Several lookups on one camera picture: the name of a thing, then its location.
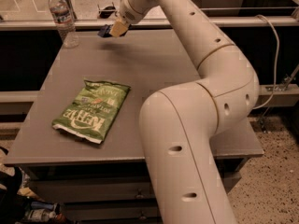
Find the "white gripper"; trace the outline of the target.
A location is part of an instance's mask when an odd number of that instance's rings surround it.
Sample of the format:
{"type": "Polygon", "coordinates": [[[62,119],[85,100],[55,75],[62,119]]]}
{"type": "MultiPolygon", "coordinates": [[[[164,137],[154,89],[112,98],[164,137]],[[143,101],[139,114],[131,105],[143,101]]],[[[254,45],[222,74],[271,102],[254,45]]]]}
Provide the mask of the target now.
{"type": "Polygon", "coordinates": [[[144,19],[146,14],[147,0],[121,0],[120,15],[124,21],[116,20],[111,26],[109,33],[113,37],[125,35],[125,33],[129,30],[130,24],[139,23],[144,19]]]}

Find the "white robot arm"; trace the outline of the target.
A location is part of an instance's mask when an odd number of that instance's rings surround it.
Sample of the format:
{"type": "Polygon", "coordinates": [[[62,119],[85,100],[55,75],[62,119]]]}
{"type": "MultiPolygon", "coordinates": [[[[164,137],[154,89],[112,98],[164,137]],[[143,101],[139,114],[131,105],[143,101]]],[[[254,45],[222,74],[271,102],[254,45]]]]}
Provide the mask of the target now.
{"type": "Polygon", "coordinates": [[[164,224],[237,224],[214,162],[212,136],[245,119],[259,80],[236,44],[191,0],[122,0],[113,36],[160,7],[199,79],[153,93],[139,130],[164,224]]]}

